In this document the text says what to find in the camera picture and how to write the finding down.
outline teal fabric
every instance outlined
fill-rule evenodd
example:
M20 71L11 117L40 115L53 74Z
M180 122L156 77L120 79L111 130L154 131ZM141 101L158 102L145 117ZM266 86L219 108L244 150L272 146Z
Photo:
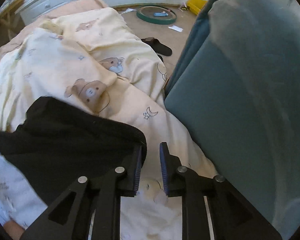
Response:
M217 0L208 0L208 2L205 4L201 12L198 14L198 17L188 36L186 45L177 62L175 71L171 75L169 82L166 86L165 89L166 95L168 95L172 87L175 85L176 81L182 75L182 73L189 65L194 55L198 52L200 46L203 44L203 42L209 35L210 25L209 25L208 12L215 1Z
M208 37L165 99L224 175L270 222L274 165L266 131L239 75Z
M300 225L300 22L275 0L209 2L165 106L289 239Z

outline black slipper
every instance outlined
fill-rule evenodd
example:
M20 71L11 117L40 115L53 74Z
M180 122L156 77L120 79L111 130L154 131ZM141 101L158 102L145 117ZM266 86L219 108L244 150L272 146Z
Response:
M148 44L156 53L160 53L164 56L171 56L172 50L166 46L160 43L158 39L155 39L153 37L141 39L144 43Z
M162 63L163 63L163 58L162 58L162 56L159 55L159 54L157 54L157 55L158 55L159 59L161 59L161 61L162 61Z

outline dresser drawer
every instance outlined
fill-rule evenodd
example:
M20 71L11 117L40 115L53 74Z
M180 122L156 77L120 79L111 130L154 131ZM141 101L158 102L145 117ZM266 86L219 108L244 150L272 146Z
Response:
M72 0L38 0L20 12L25 25L35 21L37 17Z

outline black cloth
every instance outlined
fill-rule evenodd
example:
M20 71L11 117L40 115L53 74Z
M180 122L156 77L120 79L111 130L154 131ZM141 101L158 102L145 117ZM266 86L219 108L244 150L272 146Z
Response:
M0 132L0 152L50 205L80 176L95 178L120 166L135 145L146 158L146 138L137 128L87 114L51 97L37 99L24 124Z

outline green ring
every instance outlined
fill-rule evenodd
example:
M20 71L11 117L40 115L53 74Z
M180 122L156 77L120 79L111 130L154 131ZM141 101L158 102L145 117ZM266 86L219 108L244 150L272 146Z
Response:
M160 7L160 8L169 10L171 13L173 13L176 16L176 18L175 19L170 19L170 20L160 20L160 19L153 19L153 18L147 17L144 14L140 13L140 11L139 11L141 8L147 7L147 6L156 6L156 7ZM166 8L166 7L163 7L163 6L160 6L160 5L156 5L156 4L147 4L147 5L143 5L143 6L139 7L137 9L137 17L139 19L145 21L145 22L154 23L154 24L160 24L160 25L173 24L177 20L177 15L174 13L174 11L172 11L169 8Z

